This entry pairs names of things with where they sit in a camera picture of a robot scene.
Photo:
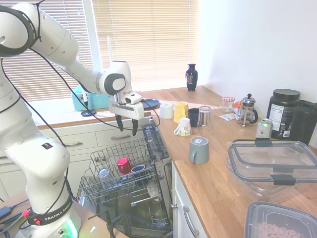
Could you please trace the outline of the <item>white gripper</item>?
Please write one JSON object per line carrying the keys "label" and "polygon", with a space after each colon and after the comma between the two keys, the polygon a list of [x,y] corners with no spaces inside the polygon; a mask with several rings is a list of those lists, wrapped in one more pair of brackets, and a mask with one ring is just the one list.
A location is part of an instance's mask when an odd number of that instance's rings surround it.
{"label": "white gripper", "polygon": [[121,116],[132,119],[132,135],[136,135],[138,131],[138,120],[144,117],[144,108],[141,102],[133,105],[120,105],[115,100],[109,100],[109,111],[115,114],[116,122],[121,132],[124,130]]}

